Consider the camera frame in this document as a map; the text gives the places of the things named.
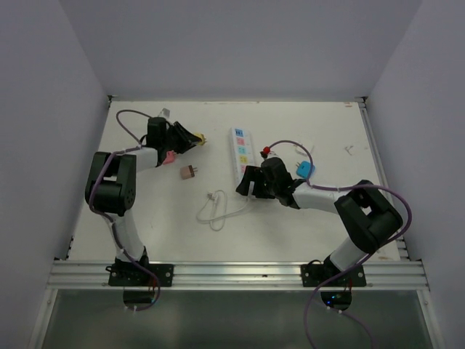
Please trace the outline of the yellow plug block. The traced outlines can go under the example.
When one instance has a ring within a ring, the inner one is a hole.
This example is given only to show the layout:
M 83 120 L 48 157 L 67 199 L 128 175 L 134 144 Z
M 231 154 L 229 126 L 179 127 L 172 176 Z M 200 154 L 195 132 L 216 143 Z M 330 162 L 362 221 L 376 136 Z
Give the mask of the yellow plug block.
M 207 143 L 207 139 L 204 134 L 202 133 L 195 133 L 195 137 L 197 138 L 196 140 L 196 145 L 197 146 L 203 146 Z

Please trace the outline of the pink plug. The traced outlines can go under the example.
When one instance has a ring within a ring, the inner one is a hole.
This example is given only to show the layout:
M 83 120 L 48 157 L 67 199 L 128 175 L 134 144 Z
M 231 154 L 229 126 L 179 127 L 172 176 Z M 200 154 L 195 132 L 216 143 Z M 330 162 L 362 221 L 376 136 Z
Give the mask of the pink plug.
M 174 151 L 168 151 L 166 153 L 166 158 L 163 161 L 163 165 L 174 163 L 176 158 L 177 158 L 177 154 Z

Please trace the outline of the brown plug block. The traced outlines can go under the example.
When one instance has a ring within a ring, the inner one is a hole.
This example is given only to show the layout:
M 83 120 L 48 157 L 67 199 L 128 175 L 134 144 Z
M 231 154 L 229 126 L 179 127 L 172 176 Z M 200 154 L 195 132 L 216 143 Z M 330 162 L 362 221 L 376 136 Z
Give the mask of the brown plug block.
M 198 171 L 197 167 L 194 167 L 193 165 L 187 165 L 185 167 L 182 167 L 179 173 L 180 173 L 180 177 L 183 180 L 187 180 L 187 179 L 193 178 L 196 175 L 197 171 Z

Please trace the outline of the blue plug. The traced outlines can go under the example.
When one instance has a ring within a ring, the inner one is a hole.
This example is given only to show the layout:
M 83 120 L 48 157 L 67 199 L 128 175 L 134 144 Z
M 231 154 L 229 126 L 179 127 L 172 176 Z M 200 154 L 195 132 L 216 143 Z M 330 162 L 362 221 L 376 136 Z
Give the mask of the blue plug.
M 302 179 L 306 179 L 313 175 L 316 167 L 308 161 L 302 161 L 296 164 L 296 175 Z

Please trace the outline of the white power strip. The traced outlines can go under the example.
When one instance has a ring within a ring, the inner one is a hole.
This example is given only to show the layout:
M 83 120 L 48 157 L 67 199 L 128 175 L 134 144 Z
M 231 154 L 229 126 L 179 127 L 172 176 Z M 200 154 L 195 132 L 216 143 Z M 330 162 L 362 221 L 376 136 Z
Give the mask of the white power strip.
M 247 166 L 255 166 L 254 147 L 251 133 L 240 127 L 232 127 L 230 134 L 230 150 L 232 152 L 232 167 L 235 184 L 239 185 Z

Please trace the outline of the white plug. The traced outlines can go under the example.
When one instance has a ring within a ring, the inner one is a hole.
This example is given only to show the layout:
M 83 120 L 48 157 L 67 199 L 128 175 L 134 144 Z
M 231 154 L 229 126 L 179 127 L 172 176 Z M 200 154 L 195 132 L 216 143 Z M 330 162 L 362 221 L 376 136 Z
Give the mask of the white plug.
M 300 156 L 312 155 L 315 146 L 311 140 L 298 139 L 294 142 L 294 151 Z

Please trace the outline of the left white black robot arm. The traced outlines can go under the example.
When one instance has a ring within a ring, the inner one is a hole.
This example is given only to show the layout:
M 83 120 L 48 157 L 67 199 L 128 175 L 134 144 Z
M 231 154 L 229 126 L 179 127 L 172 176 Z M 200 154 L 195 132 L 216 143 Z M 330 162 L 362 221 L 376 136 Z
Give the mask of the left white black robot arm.
M 206 139 L 162 116 L 150 117 L 145 135 L 133 138 L 133 148 L 110 153 L 97 151 L 93 155 L 84 196 L 89 209 L 109 225 L 116 246 L 112 271 L 125 271 L 127 279 L 140 286 L 149 281 L 151 268 L 132 214 L 137 174 L 163 165 L 168 153 L 186 153 L 203 145 Z

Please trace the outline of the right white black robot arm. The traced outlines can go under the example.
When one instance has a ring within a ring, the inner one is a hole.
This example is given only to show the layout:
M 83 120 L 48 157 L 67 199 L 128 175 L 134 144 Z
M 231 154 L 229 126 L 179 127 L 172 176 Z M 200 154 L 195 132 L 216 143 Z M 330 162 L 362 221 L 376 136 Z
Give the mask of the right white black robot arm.
M 367 180 L 345 189 L 310 186 L 294 179 L 278 157 L 264 160 L 259 167 L 246 166 L 235 189 L 242 196 L 276 199 L 292 209 L 314 209 L 339 216 L 348 237 L 323 262 L 302 266 L 302 283 L 327 281 L 340 285 L 349 278 L 364 257 L 381 248 L 403 226 L 399 212 Z

